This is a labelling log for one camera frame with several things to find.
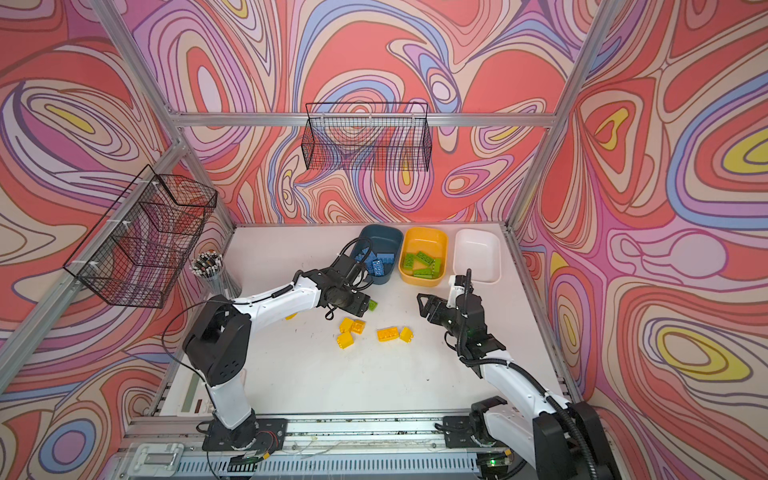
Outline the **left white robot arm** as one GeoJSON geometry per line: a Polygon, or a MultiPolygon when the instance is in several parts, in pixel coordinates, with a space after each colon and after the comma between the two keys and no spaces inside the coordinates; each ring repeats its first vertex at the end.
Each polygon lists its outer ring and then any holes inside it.
{"type": "Polygon", "coordinates": [[[249,297],[216,295],[197,304],[201,311],[182,342],[183,357],[169,357],[199,377],[212,403],[206,450],[271,453],[281,447],[276,430],[260,425],[241,379],[251,344],[261,331],[305,311],[324,309],[328,321],[338,311],[363,316],[371,304],[365,261],[372,253],[371,241],[358,236],[328,267],[298,270],[287,284],[249,297]]]}

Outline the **blue lego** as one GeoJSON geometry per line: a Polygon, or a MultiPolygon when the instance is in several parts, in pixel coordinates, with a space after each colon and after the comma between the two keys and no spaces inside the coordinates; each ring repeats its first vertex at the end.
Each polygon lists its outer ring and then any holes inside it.
{"type": "Polygon", "coordinates": [[[374,259],[370,262],[369,272],[374,277],[383,277],[385,275],[384,264],[380,259],[374,259]]]}
{"type": "Polygon", "coordinates": [[[377,258],[385,265],[395,262],[395,255],[392,253],[380,253],[377,255],[377,258]]]}

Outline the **yellow lego cluster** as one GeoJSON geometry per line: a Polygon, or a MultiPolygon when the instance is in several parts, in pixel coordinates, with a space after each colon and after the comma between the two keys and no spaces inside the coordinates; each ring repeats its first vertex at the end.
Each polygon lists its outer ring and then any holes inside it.
{"type": "Polygon", "coordinates": [[[350,332],[342,332],[336,337],[337,345],[344,350],[354,344],[354,337],[350,332]]]}
{"type": "Polygon", "coordinates": [[[353,325],[354,325],[354,321],[351,318],[345,317],[339,326],[339,331],[341,333],[349,333],[353,325]]]}

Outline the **yellow lego long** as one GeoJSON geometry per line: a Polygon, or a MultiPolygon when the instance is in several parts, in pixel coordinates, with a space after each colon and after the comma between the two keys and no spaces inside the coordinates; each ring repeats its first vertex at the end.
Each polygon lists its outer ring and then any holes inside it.
{"type": "Polygon", "coordinates": [[[379,329],[377,331],[377,339],[379,342],[389,342],[398,339],[400,336],[399,329],[397,327],[389,327],[379,329]]]}

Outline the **yellow lego bottom cluster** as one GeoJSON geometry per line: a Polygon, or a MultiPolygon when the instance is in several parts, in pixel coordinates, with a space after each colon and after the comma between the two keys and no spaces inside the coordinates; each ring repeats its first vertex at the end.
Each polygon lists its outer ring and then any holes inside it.
{"type": "Polygon", "coordinates": [[[337,345],[344,350],[354,344],[354,337],[350,332],[342,332],[336,337],[337,345]]]}

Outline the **yellow lego top cluster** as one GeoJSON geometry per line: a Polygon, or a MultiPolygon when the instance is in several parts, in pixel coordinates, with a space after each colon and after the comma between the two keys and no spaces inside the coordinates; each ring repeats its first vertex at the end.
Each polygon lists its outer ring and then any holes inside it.
{"type": "Polygon", "coordinates": [[[345,317],[339,326],[339,331],[341,333],[349,333],[353,325],[354,325],[354,321],[351,318],[345,317]]]}

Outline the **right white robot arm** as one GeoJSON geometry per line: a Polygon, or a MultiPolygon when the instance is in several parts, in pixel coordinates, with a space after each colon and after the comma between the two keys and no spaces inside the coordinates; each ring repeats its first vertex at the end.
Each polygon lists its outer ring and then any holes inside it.
{"type": "Polygon", "coordinates": [[[419,314],[444,328],[459,362],[498,394],[472,405],[462,428],[440,423],[447,446],[460,438],[480,448],[509,448],[540,479],[618,479],[621,474],[596,410],[545,387],[488,330],[472,274],[454,275],[447,298],[420,293],[419,314]]]}

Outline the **orange-yellow lego cluster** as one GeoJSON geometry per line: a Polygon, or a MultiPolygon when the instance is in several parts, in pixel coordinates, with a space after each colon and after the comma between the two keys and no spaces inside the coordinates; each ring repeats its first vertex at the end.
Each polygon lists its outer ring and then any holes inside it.
{"type": "Polygon", "coordinates": [[[362,334],[364,332],[366,323],[362,320],[354,320],[352,323],[352,326],[350,328],[350,331],[355,334],[362,334]]]}

